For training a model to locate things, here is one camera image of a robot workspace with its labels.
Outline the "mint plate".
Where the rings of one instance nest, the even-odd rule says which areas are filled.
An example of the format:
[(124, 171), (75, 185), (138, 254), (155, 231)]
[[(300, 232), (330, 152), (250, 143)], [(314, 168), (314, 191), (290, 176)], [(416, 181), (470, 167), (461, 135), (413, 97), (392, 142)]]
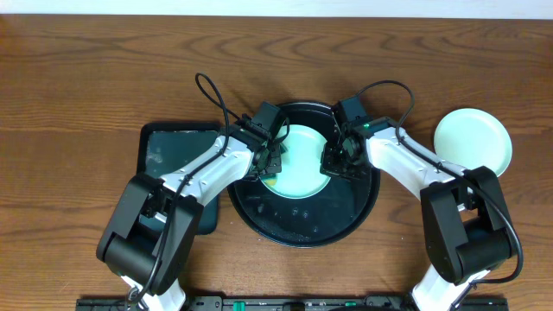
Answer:
[(501, 176), (512, 159), (512, 140), (492, 114), (474, 108), (451, 111), (435, 128), (434, 149), (442, 159), (474, 169), (490, 168)]
[(321, 153), (326, 142), (327, 139), (319, 131), (305, 125), (292, 124), (282, 142), (288, 149), (282, 155), (282, 171), (275, 175), (266, 175), (275, 176), (276, 185), (264, 186), (286, 199), (305, 199), (319, 193), (330, 181), (329, 176), (320, 172)]

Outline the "green yellow sponge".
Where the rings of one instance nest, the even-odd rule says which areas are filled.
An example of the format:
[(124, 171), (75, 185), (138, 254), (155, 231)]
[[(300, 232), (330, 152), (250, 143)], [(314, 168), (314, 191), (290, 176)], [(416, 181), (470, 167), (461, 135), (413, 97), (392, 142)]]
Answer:
[(277, 184), (277, 178), (275, 176), (265, 176), (262, 182), (267, 187), (274, 187)]

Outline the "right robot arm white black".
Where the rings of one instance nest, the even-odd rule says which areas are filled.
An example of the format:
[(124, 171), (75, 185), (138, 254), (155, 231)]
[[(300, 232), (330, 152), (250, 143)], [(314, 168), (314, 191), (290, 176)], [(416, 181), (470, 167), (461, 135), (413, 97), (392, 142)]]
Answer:
[(321, 172), (365, 179), (386, 172), (421, 203), (430, 266), (410, 293), (406, 307), (454, 310), (487, 274), (515, 257), (516, 278), (524, 255), (497, 175), (489, 168), (464, 168), (441, 159), (383, 117), (369, 123), (345, 122), (337, 141), (325, 144)]

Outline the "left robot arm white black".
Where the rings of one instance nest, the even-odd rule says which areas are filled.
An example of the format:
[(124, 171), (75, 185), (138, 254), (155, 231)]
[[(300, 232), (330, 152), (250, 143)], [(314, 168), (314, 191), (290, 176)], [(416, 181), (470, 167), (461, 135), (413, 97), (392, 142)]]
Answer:
[(235, 181), (279, 171), (284, 138), (278, 131), (231, 125), (183, 167), (130, 179), (96, 250), (130, 285), (126, 308), (182, 307), (186, 295), (177, 278), (205, 205)]

